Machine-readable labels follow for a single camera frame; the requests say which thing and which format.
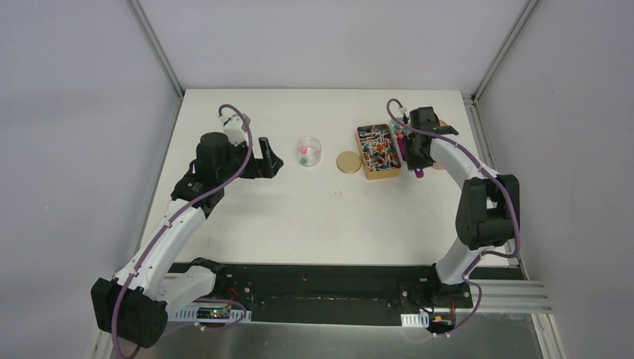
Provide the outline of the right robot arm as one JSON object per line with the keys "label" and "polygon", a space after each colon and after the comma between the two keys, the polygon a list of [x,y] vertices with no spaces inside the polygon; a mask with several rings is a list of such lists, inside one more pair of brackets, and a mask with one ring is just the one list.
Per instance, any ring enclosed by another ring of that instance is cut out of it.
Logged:
{"label": "right robot arm", "polygon": [[455,217],[457,238],[435,263],[423,287],[428,303],[441,307],[467,289],[467,279],[483,256],[516,239],[520,231],[519,181],[482,163],[452,126],[441,125],[431,106],[403,112],[403,140],[411,170],[439,162],[461,190]]}

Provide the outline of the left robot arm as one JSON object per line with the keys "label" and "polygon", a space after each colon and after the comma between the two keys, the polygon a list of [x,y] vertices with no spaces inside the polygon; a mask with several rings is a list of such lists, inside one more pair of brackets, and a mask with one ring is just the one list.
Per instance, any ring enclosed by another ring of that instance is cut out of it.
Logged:
{"label": "left robot arm", "polygon": [[98,279],[90,295],[100,330],[134,343],[153,346],[168,319],[200,297],[222,301],[228,283],[224,265],[197,258],[174,280],[164,277],[187,241],[212,214],[224,189],[238,178],[272,179],[284,165],[268,138],[258,139],[261,158],[247,140],[232,141],[226,133],[201,136],[195,158],[176,183],[151,239],[110,280]]}

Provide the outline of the white box of colourful candies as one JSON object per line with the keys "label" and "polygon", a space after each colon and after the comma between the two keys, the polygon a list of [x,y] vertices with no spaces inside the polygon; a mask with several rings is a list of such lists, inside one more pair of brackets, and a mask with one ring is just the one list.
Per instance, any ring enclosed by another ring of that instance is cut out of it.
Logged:
{"label": "white box of colourful candies", "polygon": [[403,127],[398,121],[391,120],[390,125],[392,127],[392,133],[396,139],[399,151],[401,154],[406,153],[406,141],[409,135],[407,128]]}

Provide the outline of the orange tray of gummies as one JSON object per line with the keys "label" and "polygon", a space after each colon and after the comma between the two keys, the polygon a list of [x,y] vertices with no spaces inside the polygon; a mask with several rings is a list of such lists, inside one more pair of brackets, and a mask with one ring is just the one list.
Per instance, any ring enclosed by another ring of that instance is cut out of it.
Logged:
{"label": "orange tray of gummies", "polygon": [[[447,126],[448,125],[448,123],[446,121],[442,120],[442,119],[439,119],[439,124],[440,124],[440,126]],[[432,168],[435,169],[435,170],[438,170],[438,171],[444,171],[445,170],[445,167],[444,167],[444,165],[441,162],[435,162],[432,165]]]}

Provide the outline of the gold tin of lollipops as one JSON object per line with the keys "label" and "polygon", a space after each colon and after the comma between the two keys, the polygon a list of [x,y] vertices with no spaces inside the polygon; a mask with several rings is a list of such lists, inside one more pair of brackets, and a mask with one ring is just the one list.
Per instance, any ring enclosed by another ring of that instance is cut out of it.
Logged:
{"label": "gold tin of lollipops", "polygon": [[398,146],[387,124],[357,127],[356,141],[367,180],[394,178],[401,173]]}

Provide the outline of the clear plastic jar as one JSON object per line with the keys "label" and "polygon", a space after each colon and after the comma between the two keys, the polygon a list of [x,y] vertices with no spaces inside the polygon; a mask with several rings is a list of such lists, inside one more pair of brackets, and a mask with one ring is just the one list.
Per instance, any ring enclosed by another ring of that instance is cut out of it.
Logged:
{"label": "clear plastic jar", "polygon": [[[307,153],[301,153],[300,147],[308,147]],[[301,158],[307,159],[307,164],[302,165],[306,168],[315,167],[321,160],[321,142],[317,138],[305,137],[297,143],[298,163]]]}

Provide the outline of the gold jar lid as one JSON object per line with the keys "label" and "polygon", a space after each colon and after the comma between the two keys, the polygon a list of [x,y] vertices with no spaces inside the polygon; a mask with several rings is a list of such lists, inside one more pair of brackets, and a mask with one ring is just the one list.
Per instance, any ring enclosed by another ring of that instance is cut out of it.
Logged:
{"label": "gold jar lid", "polygon": [[361,169],[360,156],[352,151],[340,153],[336,158],[337,168],[344,174],[354,174]]}

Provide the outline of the right aluminium frame post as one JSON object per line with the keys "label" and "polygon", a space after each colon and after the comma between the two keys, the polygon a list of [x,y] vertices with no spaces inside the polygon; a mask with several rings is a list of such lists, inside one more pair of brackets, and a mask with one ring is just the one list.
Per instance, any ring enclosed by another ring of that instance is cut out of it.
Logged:
{"label": "right aluminium frame post", "polygon": [[500,47],[497,49],[493,59],[484,75],[481,77],[478,85],[471,95],[471,100],[474,105],[477,105],[480,99],[484,96],[487,89],[493,82],[495,75],[502,68],[505,59],[510,55],[515,43],[518,41],[523,29],[532,18],[533,13],[541,4],[540,0],[527,0],[524,1],[523,6],[520,9],[516,19],[513,21],[508,33],[505,35]]}

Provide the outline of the aluminium frame post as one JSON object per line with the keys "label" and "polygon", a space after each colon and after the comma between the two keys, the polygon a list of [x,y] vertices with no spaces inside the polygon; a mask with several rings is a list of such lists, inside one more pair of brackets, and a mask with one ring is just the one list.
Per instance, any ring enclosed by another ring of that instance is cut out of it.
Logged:
{"label": "aluminium frame post", "polygon": [[484,96],[487,89],[493,82],[495,75],[502,68],[505,59],[510,55],[515,43],[518,41],[523,29],[532,18],[533,13],[541,4],[540,0],[527,0],[524,1],[523,6],[520,9],[516,19],[513,21],[508,33],[505,35],[500,47],[497,49],[493,59],[484,75],[481,77],[478,85],[471,95],[471,100],[474,105],[477,105],[480,99]]}
{"label": "aluminium frame post", "polygon": [[138,24],[140,32],[144,36],[144,39],[155,57],[164,77],[173,89],[175,96],[182,101],[185,95],[185,89],[179,80],[172,63],[170,62],[163,45],[161,44],[142,2],[139,0],[126,0],[126,4],[131,12],[131,15]]}

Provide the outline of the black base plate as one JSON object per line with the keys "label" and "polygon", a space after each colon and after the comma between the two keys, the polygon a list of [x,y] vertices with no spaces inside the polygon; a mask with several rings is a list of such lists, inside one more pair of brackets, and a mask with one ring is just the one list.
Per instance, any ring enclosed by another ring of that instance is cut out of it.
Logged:
{"label": "black base plate", "polygon": [[476,289],[428,301],[430,266],[228,264],[210,298],[243,304],[254,322],[398,326],[421,307],[471,310]]}

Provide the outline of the right aluminium rail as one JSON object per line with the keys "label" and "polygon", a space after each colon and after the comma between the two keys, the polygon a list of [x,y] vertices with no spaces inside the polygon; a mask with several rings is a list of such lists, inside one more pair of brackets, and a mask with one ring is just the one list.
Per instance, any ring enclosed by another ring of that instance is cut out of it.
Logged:
{"label": "right aluminium rail", "polygon": [[476,280],[471,285],[474,301],[479,297],[478,313],[551,314],[553,312],[544,283],[534,280]]}

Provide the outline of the left aluminium frame post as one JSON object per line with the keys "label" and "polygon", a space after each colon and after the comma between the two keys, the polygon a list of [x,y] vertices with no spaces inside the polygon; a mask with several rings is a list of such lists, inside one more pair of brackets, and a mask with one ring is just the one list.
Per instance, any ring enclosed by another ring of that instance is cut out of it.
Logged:
{"label": "left aluminium frame post", "polygon": [[173,89],[175,96],[182,101],[185,95],[185,89],[179,80],[172,63],[170,62],[163,45],[161,44],[142,2],[139,0],[126,0],[126,4],[131,12],[131,15],[138,24],[140,32],[144,36],[144,39],[155,57],[164,77]]}

